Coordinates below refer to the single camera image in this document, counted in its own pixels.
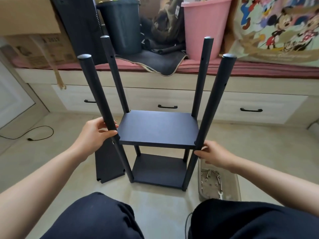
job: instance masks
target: white tag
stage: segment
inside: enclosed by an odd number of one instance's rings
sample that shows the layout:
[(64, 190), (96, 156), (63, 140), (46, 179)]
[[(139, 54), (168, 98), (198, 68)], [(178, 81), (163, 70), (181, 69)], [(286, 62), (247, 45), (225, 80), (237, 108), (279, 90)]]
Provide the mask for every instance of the white tag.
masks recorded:
[(178, 18), (179, 9), (180, 9), (180, 6), (177, 6), (177, 7), (176, 7), (176, 10), (175, 10), (175, 16), (176, 16), (176, 18)]

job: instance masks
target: person's left hand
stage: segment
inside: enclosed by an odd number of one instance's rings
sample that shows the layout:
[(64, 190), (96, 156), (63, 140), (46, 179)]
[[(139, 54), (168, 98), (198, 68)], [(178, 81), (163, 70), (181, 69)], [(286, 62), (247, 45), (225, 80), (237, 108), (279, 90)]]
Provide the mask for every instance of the person's left hand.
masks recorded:
[(86, 160), (89, 155), (102, 146), (106, 139), (117, 134), (116, 130), (108, 131), (105, 128), (107, 127), (102, 117), (87, 121), (70, 149), (76, 150)]

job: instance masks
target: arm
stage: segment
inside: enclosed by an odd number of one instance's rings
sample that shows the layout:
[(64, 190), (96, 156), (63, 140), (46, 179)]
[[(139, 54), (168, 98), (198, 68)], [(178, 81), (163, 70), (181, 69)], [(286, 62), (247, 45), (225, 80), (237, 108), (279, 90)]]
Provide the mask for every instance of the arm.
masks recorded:
[(319, 216), (319, 185), (237, 157), (214, 141), (194, 153), (207, 163), (239, 174), (281, 204)]
[(117, 131), (102, 118), (88, 121), (74, 144), (14, 186), (0, 194), (0, 238), (25, 238), (77, 166)]

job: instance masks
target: white door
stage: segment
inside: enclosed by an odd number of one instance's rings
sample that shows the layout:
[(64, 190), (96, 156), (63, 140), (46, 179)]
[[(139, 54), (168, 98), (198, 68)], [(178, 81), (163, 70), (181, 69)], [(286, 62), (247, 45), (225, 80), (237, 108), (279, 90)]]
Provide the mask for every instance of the white door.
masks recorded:
[(0, 128), (33, 104), (34, 101), (0, 62)]

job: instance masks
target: pink cloth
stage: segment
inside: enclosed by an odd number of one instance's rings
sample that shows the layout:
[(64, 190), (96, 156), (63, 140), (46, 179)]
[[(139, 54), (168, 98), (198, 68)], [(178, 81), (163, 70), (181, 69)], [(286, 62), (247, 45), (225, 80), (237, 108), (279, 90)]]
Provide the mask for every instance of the pink cloth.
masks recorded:
[[(18, 57), (12, 60), (13, 64), (19, 68), (28, 68)], [(178, 73), (198, 73), (199, 62), (196, 60), (183, 60), (177, 68)], [(119, 70), (125, 71), (146, 71), (145, 68), (138, 64), (133, 64), (125, 60), (116, 59)], [(209, 62), (207, 73), (216, 75), (220, 63), (220, 58), (211, 60)], [(59, 65), (58, 69), (62, 70), (80, 70), (81, 67), (78, 63)], [(96, 69), (110, 70), (108, 64), (96, 65)], [(319, 68), (302, 67), (293, 65), (279, 65), (268, 63), (253, 63), (236, 61), (232, 71), (233, 76), (279, 76), (284, 78), (313, 78), (319, 79)]]

